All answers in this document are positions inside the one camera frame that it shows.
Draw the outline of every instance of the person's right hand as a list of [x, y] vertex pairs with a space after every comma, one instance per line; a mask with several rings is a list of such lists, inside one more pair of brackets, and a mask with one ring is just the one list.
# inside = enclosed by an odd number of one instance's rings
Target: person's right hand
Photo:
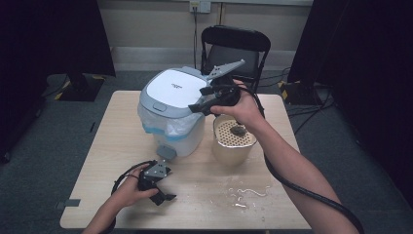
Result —
[[[246, 88], [243, 82], [234, 80], [237, 85]], [[248, 127], [257, 120], [263, 119], [263, 116], [258, 110], [254, 98], [246, 91], [241, 91], [241, 98], [234, 106], [215, 105], [210, 108], [214, 114], [226, 114], [233, 116], [240, 124]]]

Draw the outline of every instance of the person's left hand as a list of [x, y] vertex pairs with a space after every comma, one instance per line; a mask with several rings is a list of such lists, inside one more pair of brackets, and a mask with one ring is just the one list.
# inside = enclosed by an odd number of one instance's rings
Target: person's left hand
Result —
[[156, 188], [151, 188], [146, 191], [140, 191], [137, 188], [139, 173], [148, 166], [149, 164], [145, 164], [131, 171], [110, 199], [116, 200], [116, 203], [124, 208], [133, 205], [142, 198], [149, 198], [157, 194], [159, 190]]

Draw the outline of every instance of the person's arm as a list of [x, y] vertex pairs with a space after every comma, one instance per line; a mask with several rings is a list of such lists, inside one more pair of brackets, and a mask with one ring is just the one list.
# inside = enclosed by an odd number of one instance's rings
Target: person's arm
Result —
[[148, 165], [143, 165], [130, 172], [130, 175], [119, 186], [115, 193], [97, 210], [94, 218], [82, 232], [83, 234], [97, 234], [106, 230], [115, 219], [118, 212], [133, 205], [142, 198], [149, 198], [158, 193], [158, 189], [152, 188], [146, 191], [139, 191], [137, 180], [139, 173]]
[[[297, 150], [291, 147], [258, 111], [255, 100], [242, 92], [235, 106], [213, 106], [215, 114], [227, 114], [245, 125], [261, 144], [271, 165], [287, 180], [340, 203], [334, 190], [322, 173]], [[315, 233], [358, 233], [356, 228], [336, 210], [325, 204], [284, 187], [298, 211]]]

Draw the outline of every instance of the wooden table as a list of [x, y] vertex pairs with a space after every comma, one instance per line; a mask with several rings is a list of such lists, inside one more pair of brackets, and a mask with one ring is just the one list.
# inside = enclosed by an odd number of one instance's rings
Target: wooden table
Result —
[[[63, 228], [85, 228], [119, 175], [137, 163], [161, 160], [153, 136], [143, 131], [137, 115], [139, 95], [139, 91], [113, 94], [70, 196], [80, 199], [80, 204], [65, 208], [60, 220]], [[281, 97], [259, 97], [267, 120], [298, 149]], [[138, 201], [118, 214], [116, 228], [309, 229], [282, 185], [268, 172], [259, 143], [235, 169], [216, 162], [211, 152], [213, 118], [206, 117], [205, 136], [198, 148], [169, 162], [172, 174], [158, 182], [164, 193], [177, 197], [159, 207], [149, 199]]]

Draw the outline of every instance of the white wall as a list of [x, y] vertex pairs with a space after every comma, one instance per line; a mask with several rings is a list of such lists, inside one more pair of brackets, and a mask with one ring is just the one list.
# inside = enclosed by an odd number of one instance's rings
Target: white wall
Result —
[[[193, 64], [194, 16], [188, 1], [98, 1], [115, 63], [144, 63], [141, 69]], [[290, 65], [311, 6], [211, 3], [210, 14], [198, 14], [198, 55], [201, 32], [218, 24], [255, 29], [272, 42], [267, 69]], [[139, 53], [134, 56], [126, 48]]]

